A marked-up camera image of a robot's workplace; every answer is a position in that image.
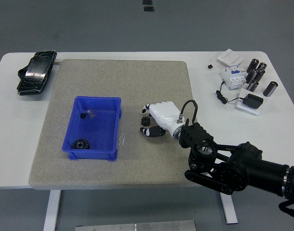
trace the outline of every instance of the blue plastic bin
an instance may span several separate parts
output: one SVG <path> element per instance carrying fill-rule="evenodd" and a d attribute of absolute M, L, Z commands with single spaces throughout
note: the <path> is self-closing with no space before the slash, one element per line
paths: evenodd
<path fill-rule="evenodd" d="M 118 97 L 77 96 L 74 100 L 70 122 L 64 138 L 62 150 L 70 160 L 104 159 L 115 161 L 118 150 L 116 141 L 121 99 Z M 94 116 L 88 115 L 92 110 Z M 72 149 L 78 139 L 88 141 L 90 149 Z"/>

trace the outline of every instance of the robotic arm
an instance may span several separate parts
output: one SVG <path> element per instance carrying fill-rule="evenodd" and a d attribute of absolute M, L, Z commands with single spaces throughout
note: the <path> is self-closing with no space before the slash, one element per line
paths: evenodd
<path fill-rule="evenodd" d="M 184 122 L 183 117 L 183 110 L 190 102 L 195 106 L 192 125 L 189 125 L 189 119 Z M 158 126 L 141 128 L 141 131 L 149 137 L 156 137 L 163 136 L 168 130 L 182 148 L 191 149 L 188 160 L 190 170 L 185 172 L 186 179 L 228 195 L 251 185 L 285 196 L 288 201 L 280 203 L 279 208 L 294 217 L 294 210 L 287 208 L 294 204 L 294 166 L 262 160 L 262 151 L 250 142 L 238 146 L 216 144 L 213 137 L 195 122 L 197 109 L 194 100 L 187 101 L 181 112 L 173 102 L 147 104 L 142 112 L 149 110 Z M 145 120 L 146 116 L 142 125 L 147 126 Z M 218 151 L 228 151 L 231 156 Z"/>

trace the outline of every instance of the black gear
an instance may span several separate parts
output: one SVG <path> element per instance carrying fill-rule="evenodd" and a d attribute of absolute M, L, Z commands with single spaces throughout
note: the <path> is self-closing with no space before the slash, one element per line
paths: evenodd
<path fill-rule="evenodd" d="M 90 149 L 90 145 L 87 140 L 78 139 L 72 144 L 72 149 Z"/>
<path fill-rule="evenodd" d="M 144 127 L 149 126 L 150 118 L 148 116 L 144 116 L 143 118 L 141 118 L 141 125 L 143 125 Z"/>

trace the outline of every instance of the power adapter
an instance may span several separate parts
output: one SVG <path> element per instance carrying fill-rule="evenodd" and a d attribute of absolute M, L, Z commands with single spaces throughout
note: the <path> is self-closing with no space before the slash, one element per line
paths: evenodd
<path fill-rule="evenodd" d="M 243 104 L 253 109 L 257 109 L 262 103 L 263 99 L 253 94 L 248 94 L 243 99 Z"/>

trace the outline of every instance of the cylindrical battery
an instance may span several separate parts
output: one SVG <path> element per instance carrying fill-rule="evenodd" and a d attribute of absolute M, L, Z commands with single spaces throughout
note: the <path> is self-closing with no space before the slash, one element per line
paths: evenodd
<path fill-rule="evenodd" d="M 275 91 L 275 89 L 278 87 L 277 82 L 270 82 L 270 84 L 267 86 L 267 88 L 264 90 L 263 95 L 270 97 L 270 95 Z"/>
<path fill-rule="evenodd" d="M 256 69 L 258 63 L 259 63 L 259 60 L 258 60 L 258 59 L 252 59 L 252 61 L 251 61 L 251 63 L 249 64 L 249 66 L 248 66 L 246 72 L 249 73 L 250 70 L 254 70 L 254 69 Z"/>
<path fill-rule="evenodd" d="M 257 71 L 258 71 L 258 73 L 257 73 L 256 77 L 254 78 L 254 80 L 259 82 L 266 71 L 264 69 L 258 69 Z"/>
<path fill-rule="evenodd" d="M 251 92 L 254 92 L 257 88 L 257 86 L 259 85 L 258 81 L 253 80 L 247 87 L 246 90 L 249 90 Z"/>
<path fill-rule="evenodd" d="M 246 79 L 246 83 L 250 83 L 257 75 L 258 71 L 256 69 L 250 70 Z"/>
<path fill-rule="evenodd" d="M 264 69 L 265 70 L 267 68 L 267 66 L 268 65 L 265 63 L 260 63 L 257 69 Z"/>

